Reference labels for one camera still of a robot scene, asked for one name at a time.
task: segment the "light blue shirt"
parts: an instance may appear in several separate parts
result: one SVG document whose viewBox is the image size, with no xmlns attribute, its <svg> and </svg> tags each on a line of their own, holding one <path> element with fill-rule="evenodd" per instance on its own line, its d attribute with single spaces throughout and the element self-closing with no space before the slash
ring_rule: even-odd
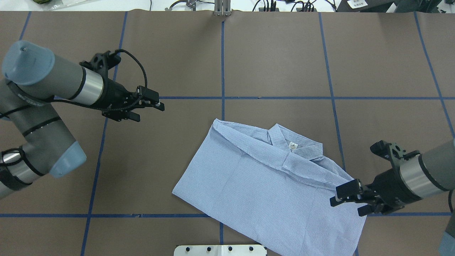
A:
<svg viewBox="0 0 455 256">
<path fill-rule="evenodd" d="M 329 200 L 350 180 L 321 143 L 216 119 L 172 193 L 283 256 L 352 256 L 365 217 Z"/>
</svg>

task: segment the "shirt label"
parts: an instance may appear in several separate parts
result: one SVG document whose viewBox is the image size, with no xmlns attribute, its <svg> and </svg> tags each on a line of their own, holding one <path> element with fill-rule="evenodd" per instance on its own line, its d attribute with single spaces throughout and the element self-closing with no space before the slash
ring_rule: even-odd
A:
<svg viewBox="0 0 455 256">
<path fill-rule="evenodd" d="M 368 5 L 365 0 L 349 0 L 348 4 L 352 9 L 357 9 Z"/>
<path fill-rule="evenodd" d="M 295 149 L 297 148 L 297 146 L 298 146 L 298 144 L 295 144 L 295 143 L 292 142 L 292 141 L 289 143 L 289 148 L 290 148 L 291 150 L 295 150 Z"/>
</svg>

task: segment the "striped shirt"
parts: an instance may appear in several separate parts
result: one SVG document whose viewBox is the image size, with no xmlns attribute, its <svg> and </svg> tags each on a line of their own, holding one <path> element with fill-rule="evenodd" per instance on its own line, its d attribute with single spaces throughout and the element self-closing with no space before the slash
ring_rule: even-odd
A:
<svg viewBox="0 0 455 256">
<path fill-rule="evenodd" d="M 365 217 L 329 201 L 352 179 L 321 143 L 279 124 L 216 119 L 172 193 L 283 256 L 352 256 Z"/>
</svg>

